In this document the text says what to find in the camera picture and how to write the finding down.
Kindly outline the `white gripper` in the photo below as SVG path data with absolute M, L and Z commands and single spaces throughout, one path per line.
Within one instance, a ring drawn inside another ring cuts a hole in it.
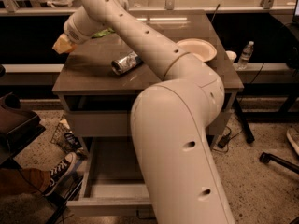
M 58 37 L 52 48 L 58 54 L 70 53 L 76 48 L 76 44 L 83 44 L 88 39 L 89 37 L 76 27 L 74 16 L 71 15 L 64 23 L 64 34 Z

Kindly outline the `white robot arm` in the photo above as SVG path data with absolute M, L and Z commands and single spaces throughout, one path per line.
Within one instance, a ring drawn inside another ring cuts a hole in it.
M 131 111 L 131 134 L 159 224 L 235 224 L 206 140 L 224 102 L 221 77 L 177 43 L 130 15 L 126 0 L 81 0 L 53 48 L 70 51 L 113 29 L 160 79 Z

